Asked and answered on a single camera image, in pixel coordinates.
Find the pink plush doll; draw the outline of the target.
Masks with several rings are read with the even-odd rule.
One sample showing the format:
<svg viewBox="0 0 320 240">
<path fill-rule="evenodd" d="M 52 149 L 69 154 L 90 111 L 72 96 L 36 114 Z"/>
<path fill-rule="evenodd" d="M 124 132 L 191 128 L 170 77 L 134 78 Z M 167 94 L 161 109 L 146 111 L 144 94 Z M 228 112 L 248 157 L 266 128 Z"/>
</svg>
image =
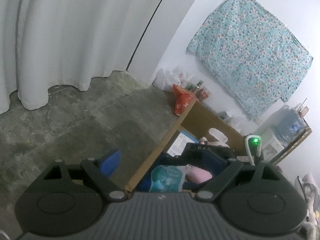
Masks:
<svg viewBox="0 0 320 240">
<path fill-rule="evenodd" d="M 199 142 L 201 145 L 209 145 L 209 146 L 221 146 L 227 147 L 229 146 L 226 144 L 228 138 L 218 129 L 210 128 L 208 130 L 209 135 L 211 135 L 214 140 L 209 141 L 206 137 L 201 137 Z M 187 165 L 187 177 L 192 183 L 200 184 L 204 183 L 207 180 L 212 179 L 213 175 L 205 170 L 204 168 L 196 167 L 195 165 Z"/>
</svg>

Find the light blue towel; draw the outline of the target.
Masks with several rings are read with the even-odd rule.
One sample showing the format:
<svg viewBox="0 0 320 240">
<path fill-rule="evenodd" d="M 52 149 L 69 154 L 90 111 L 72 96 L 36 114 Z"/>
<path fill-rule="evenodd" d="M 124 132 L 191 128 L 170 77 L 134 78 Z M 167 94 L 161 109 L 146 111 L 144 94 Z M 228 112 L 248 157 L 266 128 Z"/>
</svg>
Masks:
<svg viewBox="0 0 320 240">
<path fill-rule="evenodd" d="M 157 166 L 151 172 L 149 192 L 181 192 L 186 173 L 186 166 Z"/>
</svg>

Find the white plastic bag near dispenser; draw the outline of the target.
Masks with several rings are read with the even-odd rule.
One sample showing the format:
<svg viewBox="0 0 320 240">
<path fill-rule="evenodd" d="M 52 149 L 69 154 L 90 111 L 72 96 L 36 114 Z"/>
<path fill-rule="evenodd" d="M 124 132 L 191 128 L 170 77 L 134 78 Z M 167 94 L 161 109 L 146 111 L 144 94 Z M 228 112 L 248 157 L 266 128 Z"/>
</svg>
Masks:
<svg viewBox="0 0 320 240">
<path fill-rule="evenodd" d="M 229 111 L 223 111 L 219 113 L 219 117 L 242 135 L 251 133 L 254 130 L 254 125 L 245 116 L 238 116 Z"/>
</svg>

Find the brown cardboard box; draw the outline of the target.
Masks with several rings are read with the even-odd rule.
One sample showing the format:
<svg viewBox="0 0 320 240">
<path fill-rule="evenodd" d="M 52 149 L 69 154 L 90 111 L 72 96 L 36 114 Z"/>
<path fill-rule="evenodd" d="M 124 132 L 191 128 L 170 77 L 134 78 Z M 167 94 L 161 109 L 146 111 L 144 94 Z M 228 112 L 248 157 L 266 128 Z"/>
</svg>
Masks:
<svg viewBox="0 0 320 240">
<path fill-rule="evenodd" d="M 125 190 L 127 192 L 134 191 L 144 174 L 146 174 L 176 132 L 186 131 L 196 139 L 206 137 L 212 140 L 213 137 L 209 134 L 210 128 L 218 129 L 226 135 L 228 138 L 227 145 L 235 152 L 235 155 L 245 154 L 244 137 L 215 113 L 194 100 L 178 118 L 172 129 L 163 137 L 158 146 L 145 158 L 142 165 L 125 185 Z"/>
</svg>

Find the white water dispenser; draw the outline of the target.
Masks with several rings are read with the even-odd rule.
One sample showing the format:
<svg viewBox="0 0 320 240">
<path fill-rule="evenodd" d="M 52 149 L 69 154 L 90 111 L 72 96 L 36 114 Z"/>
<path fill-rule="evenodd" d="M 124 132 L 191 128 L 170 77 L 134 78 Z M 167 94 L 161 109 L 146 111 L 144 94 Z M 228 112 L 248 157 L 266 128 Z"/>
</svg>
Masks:
<svg viewBox="0 0 320 240">
<path fill-rule="evenodd" d="M 265 160 L 271 160 L 284 149 L 283 143 L 274 132 L 274 123 L 272 118 L 268 118 L 254 132 L 261 137 L 262 153 Z"/>
</svg>

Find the red drink carton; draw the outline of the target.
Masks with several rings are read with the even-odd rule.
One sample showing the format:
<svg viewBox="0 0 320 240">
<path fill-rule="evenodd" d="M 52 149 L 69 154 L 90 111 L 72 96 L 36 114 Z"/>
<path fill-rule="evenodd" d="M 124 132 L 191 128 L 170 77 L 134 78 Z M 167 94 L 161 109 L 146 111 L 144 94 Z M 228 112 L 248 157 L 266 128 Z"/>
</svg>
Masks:
<svg viewBox="0 0 320 240">
<path fill-rule="evenodd" d="M 206 88 L 200 88 L 195 95 L 199 102 L 203 102 L 210 96 L 210 91 Z"/>
</svg>

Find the red snack bag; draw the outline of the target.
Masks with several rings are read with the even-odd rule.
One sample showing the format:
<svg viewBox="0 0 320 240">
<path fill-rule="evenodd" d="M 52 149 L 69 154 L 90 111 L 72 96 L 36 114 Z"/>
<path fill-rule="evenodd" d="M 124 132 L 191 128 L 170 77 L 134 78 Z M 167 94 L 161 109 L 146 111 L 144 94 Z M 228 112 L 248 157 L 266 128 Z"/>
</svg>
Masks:
<svg viewBox="0 0 320 240">
<path fill-rule="evenodd" d="M 187 109 L 189 104 L 196 98 L 195 94 L 188 91 L 178 85 L 172 86 L 172 91 L 176 96 L 174 114 L 181 116 L 181 114 Z"/>
</svg>

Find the blue water jug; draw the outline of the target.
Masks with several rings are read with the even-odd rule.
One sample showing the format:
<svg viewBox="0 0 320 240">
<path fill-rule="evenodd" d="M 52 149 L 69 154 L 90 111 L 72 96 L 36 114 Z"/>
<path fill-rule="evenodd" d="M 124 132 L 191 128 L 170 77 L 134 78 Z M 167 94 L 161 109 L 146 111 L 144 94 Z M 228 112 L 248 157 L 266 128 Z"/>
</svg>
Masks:
<svg viewBox="0 0 320 240">
<path fill-rule="evenodd" d="M 273 126 L 274 135 L 282 144 L 288 145 L 304 131 L 306 124 L 299 113 L 288 105 L 281 107 L 278 112 L 278 119 Z"/>
</svg>

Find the white curtain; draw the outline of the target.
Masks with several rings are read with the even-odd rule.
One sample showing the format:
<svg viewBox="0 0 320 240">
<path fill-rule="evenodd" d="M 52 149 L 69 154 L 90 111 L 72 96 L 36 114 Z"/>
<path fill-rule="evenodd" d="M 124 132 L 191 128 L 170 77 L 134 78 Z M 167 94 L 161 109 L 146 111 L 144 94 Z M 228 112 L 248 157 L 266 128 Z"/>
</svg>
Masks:
<svg viewBox="0 0 320 240">
<path fill-rule="evenodd" d="M 89 88 L 124 71 L 161 0 L 1 0 L 1 112 L 48 103 L 55 85 Z"/>
</svg>

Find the white plastic bag by wall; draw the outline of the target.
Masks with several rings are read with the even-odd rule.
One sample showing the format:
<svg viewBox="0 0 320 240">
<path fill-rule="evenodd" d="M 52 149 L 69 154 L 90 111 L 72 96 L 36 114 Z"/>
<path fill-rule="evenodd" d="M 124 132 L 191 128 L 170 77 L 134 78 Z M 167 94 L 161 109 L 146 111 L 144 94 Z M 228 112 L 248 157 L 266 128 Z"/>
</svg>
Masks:
<svg viewBox="0 0 320 240">
<path fill-rule="evenodd" d="M 192 78 L 193 74 L 181 66 L 176 67 L 174 70 L 161 68 L 157 72 L 152 84 L 162 91 L 172 92 L 173 85 L 185 88 Z"/>
</svg>

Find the teal floral wall cloth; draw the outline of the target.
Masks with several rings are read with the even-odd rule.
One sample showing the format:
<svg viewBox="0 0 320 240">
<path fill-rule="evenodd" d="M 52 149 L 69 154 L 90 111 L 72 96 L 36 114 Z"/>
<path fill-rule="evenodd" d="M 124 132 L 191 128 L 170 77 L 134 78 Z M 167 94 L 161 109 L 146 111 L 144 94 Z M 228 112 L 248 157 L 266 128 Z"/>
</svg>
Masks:
<svg viewBox="0 0 320 240">
<path fill-rule="evenodd" d="M 253 120 L 287 102 L 313 58 L 256 0 L 225 0 L 187 46 Z"/>
</svg>

